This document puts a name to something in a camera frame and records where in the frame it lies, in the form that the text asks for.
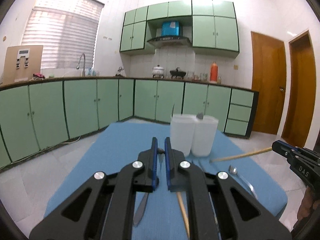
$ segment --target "window blind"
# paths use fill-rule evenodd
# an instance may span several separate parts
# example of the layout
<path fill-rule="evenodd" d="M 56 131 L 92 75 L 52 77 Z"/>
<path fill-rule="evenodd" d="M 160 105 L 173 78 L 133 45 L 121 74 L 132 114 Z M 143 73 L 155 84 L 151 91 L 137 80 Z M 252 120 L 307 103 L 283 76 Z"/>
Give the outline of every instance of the window blind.
<path fill-rule="evenodd" d="M 41 68 L 76 68 L 81 53 L 90 68 L 103 6 L 95 0 L 37 0 L 21 45 L 44 46 Z"/>

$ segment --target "chopstick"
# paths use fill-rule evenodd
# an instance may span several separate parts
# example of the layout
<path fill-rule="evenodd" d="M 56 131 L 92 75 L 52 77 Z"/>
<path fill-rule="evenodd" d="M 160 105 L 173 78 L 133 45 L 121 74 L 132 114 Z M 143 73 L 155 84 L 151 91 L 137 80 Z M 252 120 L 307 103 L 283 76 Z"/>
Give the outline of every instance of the chopstick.
<path fill-rule="evenodd" d="M 184 204 L 183 204 L 181 192 L 177 192 L 177 198 L 178 198 L 178 203 L 179 203 L 180 211 L 181 211 L 181 213 L 182 213 L 182 218 L 183 218 L 184 226 L 185 226 L 185 228 L 186 228 L 186 232 L 187 232 L 187 235 L 188 235 L 188 239 L 190 239 L 189 219 L 188 219 L 188 217 L 187 217 L 186 209 L 184 208 Z"/>
<path fill-rule="evenodd" d="M 209 163 L 228 161 L 228 160 L 235 160 L 235 159 L 244 158 L 244 157 L 248 157 L 248 156 L 253 156 L 253 155 L 257 155 L 257 154 L 261 154 L 261 153 L 265 153 L 265 152 L 269 152 L 269 151 L 272 151 L 271 147 L 265 148 L 265 149 L 262 149 L 262 150 L 258 150 L 258 151 L 255 151 L 255 152 L 243 153 L 243 154 L 224 157 L 224 158 L 219 158 L 219 159 L 211 159 L 211 160 L 209 160 Z"/>

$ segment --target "blue box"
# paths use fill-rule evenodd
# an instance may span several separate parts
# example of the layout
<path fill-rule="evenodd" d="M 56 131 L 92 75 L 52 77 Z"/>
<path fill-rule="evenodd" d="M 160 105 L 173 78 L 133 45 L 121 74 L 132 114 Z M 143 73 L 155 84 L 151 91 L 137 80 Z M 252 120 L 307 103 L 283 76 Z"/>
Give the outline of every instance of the blue box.
<path fill-rule="evenodd" d="M 182 28 L 180 28 L 180 24 L 178 21 L 164 22 L 162 24 L 161 36 L 174 35 L 179 36 L 182 35 Z"/>

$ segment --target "person's hand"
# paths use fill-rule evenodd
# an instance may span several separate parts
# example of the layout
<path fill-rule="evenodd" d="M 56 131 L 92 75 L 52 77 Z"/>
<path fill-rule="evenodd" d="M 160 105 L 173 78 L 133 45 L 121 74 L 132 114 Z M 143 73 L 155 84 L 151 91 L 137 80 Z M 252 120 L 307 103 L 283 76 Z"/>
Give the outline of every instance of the person's hand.
<path fill-rule="evenodd" d="M 298 214 L 297 214 L 298 221 L 308 217 L 311 213 L 311 208 L 316 210 L 319 204 L 320 204 L 320 200 L 315 201 L 313 199 L 313 193 L 311 188 L 307 187 L 304 197 L 301 201 L 301 205 L 298 210 Z"/>

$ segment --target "black pot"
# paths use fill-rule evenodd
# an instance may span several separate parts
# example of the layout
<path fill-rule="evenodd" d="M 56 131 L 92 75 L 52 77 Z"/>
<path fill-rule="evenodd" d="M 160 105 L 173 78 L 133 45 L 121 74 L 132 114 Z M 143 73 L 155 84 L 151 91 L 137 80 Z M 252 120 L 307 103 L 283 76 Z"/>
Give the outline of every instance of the black pot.
<path fill-rule="evenodd" d="M 176 68 L 175 70 L 170 70 L 171 77 L 182 77 L 187 74 L 185 71 L 179 70 L 179 68 Z"/>

